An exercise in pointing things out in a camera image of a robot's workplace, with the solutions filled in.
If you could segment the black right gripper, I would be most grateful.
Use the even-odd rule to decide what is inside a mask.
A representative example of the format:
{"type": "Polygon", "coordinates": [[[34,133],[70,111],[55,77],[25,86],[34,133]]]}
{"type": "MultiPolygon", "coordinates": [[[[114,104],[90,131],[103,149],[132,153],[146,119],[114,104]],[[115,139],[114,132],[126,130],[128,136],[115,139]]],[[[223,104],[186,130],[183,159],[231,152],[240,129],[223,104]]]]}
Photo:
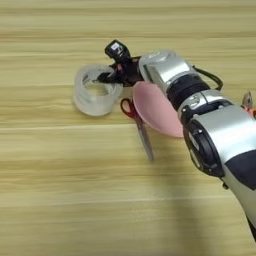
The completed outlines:
{"type": "Polygon", "coordinates": [[[124,87],[132,87],[138,81],[143,81],[143,77],[139,71],[140,57],[132,57],[121,63],[114,65],[115,72],[103,72],[97,80],[101,83],[121,83],[124,87]]]}

